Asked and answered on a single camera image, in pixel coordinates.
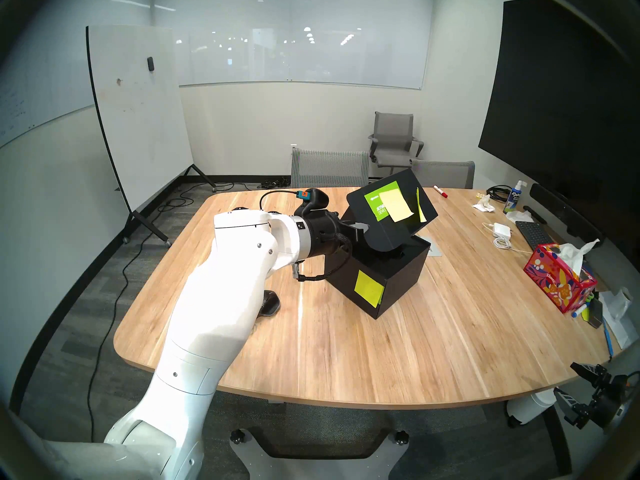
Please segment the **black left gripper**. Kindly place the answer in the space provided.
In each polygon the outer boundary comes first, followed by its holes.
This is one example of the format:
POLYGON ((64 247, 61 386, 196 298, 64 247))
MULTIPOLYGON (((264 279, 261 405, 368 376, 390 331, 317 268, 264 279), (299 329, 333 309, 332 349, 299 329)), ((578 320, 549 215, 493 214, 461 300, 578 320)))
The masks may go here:
POLYGON ((364 234, 369 230, 365 223, 347 223, 339 219, 337 212, 328 210, 308 210, 304 221, 310 235, 309 257, 332 255, 343 249, 353 254, 353 230, 364 234))

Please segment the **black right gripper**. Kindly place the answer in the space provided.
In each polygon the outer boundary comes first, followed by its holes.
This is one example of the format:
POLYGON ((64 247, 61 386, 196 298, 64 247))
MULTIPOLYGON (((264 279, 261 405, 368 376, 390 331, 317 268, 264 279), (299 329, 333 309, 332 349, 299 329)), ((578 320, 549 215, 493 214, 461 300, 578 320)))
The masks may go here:
POLYGON ((600 428, 609 427, 622 412, 628 400, 628 376, 608 376, 607 369, 598 364, 571 363, 578 377, 595 389, 589 406, 578 402, 560 388, 554 388, 556 403, 564 420, 581 430, 591 420, 600 428))

